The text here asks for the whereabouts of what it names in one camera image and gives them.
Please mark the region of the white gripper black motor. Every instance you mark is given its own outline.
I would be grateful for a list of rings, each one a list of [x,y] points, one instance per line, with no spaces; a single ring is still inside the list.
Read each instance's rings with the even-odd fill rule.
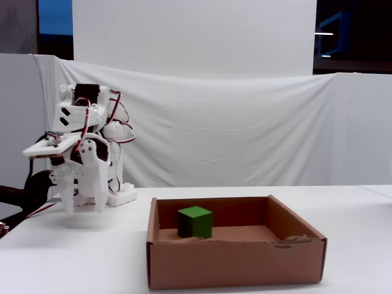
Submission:
[[[110,150],[101,138],[77,141],[59,154],[50,157],[52,171],[49,179],[56,185],[64,211],[74,213],[74,181],[82,197],[94,200],[96,211],[107,204]]]

